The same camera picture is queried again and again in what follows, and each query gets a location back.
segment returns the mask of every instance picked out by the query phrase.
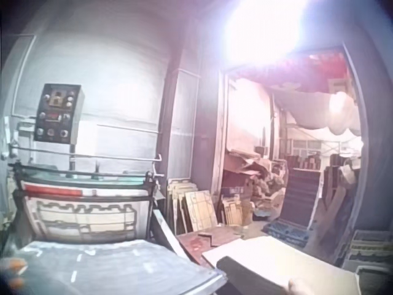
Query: white tarp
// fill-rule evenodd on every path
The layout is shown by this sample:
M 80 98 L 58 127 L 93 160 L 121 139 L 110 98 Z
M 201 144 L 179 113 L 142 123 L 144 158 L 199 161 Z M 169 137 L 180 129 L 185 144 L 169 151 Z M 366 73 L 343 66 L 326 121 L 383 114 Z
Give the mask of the white tarp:
M 334 135 L 349 129 L 360 136 L 359 109 L 350 96 L 346 96 L 338 113 L 330 112 L 329 93 L 305 93 L 296 91 L 273 90 L 275 102 L 291 113 L 298 126 L 305 129 L 328 127 Z

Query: knob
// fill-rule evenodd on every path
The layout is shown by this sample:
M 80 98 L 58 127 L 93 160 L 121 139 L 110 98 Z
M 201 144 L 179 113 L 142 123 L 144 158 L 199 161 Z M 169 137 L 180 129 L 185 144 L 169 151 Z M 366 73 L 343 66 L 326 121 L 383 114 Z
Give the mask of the knob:
M 53 135 L 55 135 L 55 131 L 51 128 L 51 129 L 48 129 L 48 135 L 49 136 L 53 136 Z
M 60 136 L 61 137 L 67 137 L 68 136 L 68 131 L 67 130 L 60 131 Z

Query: metal rail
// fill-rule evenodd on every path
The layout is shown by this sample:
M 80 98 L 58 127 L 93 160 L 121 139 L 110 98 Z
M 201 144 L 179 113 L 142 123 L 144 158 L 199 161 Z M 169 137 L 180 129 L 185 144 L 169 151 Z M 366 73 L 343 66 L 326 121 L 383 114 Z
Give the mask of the metal rail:
M 56 170 L 56 169 L 50 169 L 50 168 L 42 168 L 42 167 L 34 167 L 34 166 L 26 166 L 26 165 L 20 165 L 17 163 L 10 163 L 8 164 L 9 167 L 17 167 L 21 169 L 27 169 L 27 170 L 36 170 L 36 171 L 42 171 L 42 172 L 50 172 L 50 173 L 59 173 L 59 174 L 73 174 L 73 175 L 82 175 L 82 176 L 102 176 L 102 177 L 139 177 L 139 178 L 145 178 L 146 174 L 115 174 L 115 173 L 100 173 L 100 172 L 83 172 L 83 171 L 69 171 L 69 170 Z
M 142 128 L 133 128 L 133 127 L 126 127 L 126 126 L 118 126 L 118 125 L 109 125 L 109 124 L 100 124 L 100 123 L 97 123 L 96 125 L 100 126 L 100 127 L 107 127 L 107 128 L 114 128 L 114 129 L 124 129 L 124 130 L 131 130 L 131 131 L 159 134 L 159 132 L 156 131 L 156 130 L 149 130 L 149 129 L 142 129 Z
M 109 160 L 125 160 L 125 161 L 138 161 L 138 162 L 161 162 L 161 155 L 158 155 L 158 159 L 144 159 L 144 158 L 129 158 L 129 157 L 111 157 L 108 155 L 82 155 L 82 154 L 74 154 L 69 152 L 55 152 L 55 151 L 47 151 L 45 149 L 30 149 L 28 147 L 21 147 L 16 145 L 11 145 L 12 149 L 18 149 L 21 151 L 31 151 L 31 152 L 43 152 L 46 154 L 55 154 L 55 155 L 68 155 L 74 156 L 76 158 L 89 158 L 89 159 L 109 159 Z

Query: machine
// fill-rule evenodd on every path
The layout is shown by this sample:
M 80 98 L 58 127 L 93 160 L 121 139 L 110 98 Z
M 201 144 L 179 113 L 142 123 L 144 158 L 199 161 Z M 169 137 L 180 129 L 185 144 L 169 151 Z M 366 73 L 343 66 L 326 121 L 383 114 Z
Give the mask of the machine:
M 23 119 L 14 132 L 7 131 L 9 150 L 2 159 L 8 161 L 17 214 L 4 231 L 2 255 L 27 261 L 22 273 L 26 290 L 29 294 L 215 292 L 225 284 L 225 274 L 188 261 L 157 209 L 161 176 L 155 163 L 160 156 L 75 153 L 83 102 L 80 85 L 45 84 L 36 118 Z M 21 136 L 29 139 L 29 147 L 20 144 Z M 36 149 L 37 141 L 68 144 L 70 152 Z M 19 150 L 67 155 L 69 169 L 34 163 L 32 156 L 23 163 Z M 95 171 L 78 171 L 77 157 L 96 159 Z M 99 159 L 148 161 L 152 169 L 101 173 Z

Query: metal pipe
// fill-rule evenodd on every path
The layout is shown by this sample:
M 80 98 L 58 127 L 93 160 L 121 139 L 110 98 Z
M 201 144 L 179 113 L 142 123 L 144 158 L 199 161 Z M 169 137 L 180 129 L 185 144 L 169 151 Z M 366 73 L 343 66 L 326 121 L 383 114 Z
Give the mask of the metal pipe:
M 127 157 L 111 157 L 108 155 L 82 155 L 82 154 L 71 154 L 69 152 L 55 152 L 55 151 L 46 151 L 45 149 L 29 149 L 27 147 L 21 147 L 16 145 L 11 145 L 12 149 L 19 149 L 21 151 L 32 151 L 32 152 L 43 152 L 46 154 L 55 154 L 55 155 L 68 155 L 74 156 L 76 158 L 90 158 L 90 159 L 109 159 L 109 160 L 126 160 L 126 161 L 139 161 L 139 162 L 161 162 L 161 155 L 158 155 L 158 159 L 144 159 L 144 158 L 127 158 Z
M 11 106 L 11 116 L 12 116 L 12 117 L 16 117 L 16 118 L 20 118 L 20 119 L 25 119 L 26 116 L 19 115 L 19 114 L 15 114 L 15 104 L 17 103 L 17 94 L 18 94 L 19 84 L 20 84 L 20 81 L 21 81 L 21 78 L 22 78 L 23 70 L 25 69 L 27 59 L 28 59 L 28 57 L 29 57 L 29 55 L 30 55 L 30 51 L 31 51 L 31 49 L 33 48 L 33 44 L 35 43 L 37 37 L 36 37 L 36 35 L 33 35 L 33 34 L 32 34 L 32 35 L 29 35 L 29 34 L 21 34 L 21 35 L 17 35 L 17 36 L 21 36 L 21 37 L 33 37 L 32 40 L 30 41 L 29 47 L 27 48 L 26 54 L 25 54 L 25 56 L 23 57 L 22 64 L 21 64 L 21 66 L 20 66 L 20 70 L 19 70 L 19 74 L 18 74 L 18 79 L 17 79 L 17 82 L 15 83 L 15 90 L 14 90 L 14 95 L 13 95 L 13 97 L 12 97 L 12 106 Z
M 36 170 L 42 172 L 50 172 L 50 173 L 59 173 L 59 174 L 73 174 L 73 175 L 82 175 L 82 176 L 103 176 L 103 177 L 140 177 L 145 178 L 146 174 L 115 174 L 115 173 L 95 173 L 95 172 L 83 172 L 83 171 L 68 171 L 68 170 L 56 170 L 50 168 L 42 168 L 42 167 L 34 167 L 34 166 L 26 166 L 26 165 L 17 165 L 17 164 L 8 164 L 9 167 L 20 167 L 21 169 L 27 170 Z
M 133 128 L 133 127 L 126 127 L 126 126 L 118 126 L 118 125 L 109 125 L 109 124 L 97 124 L 97 126 L 107 127 L 107 128 L 124 129 L 124 130 L 131 130 L 131 131 L 138 131 L 138 132 L 146 132 L 146 133 L 153 133 L 153 134 L 159 134 L 159 132 L 157 130 L 148 130 L 148 129 Z

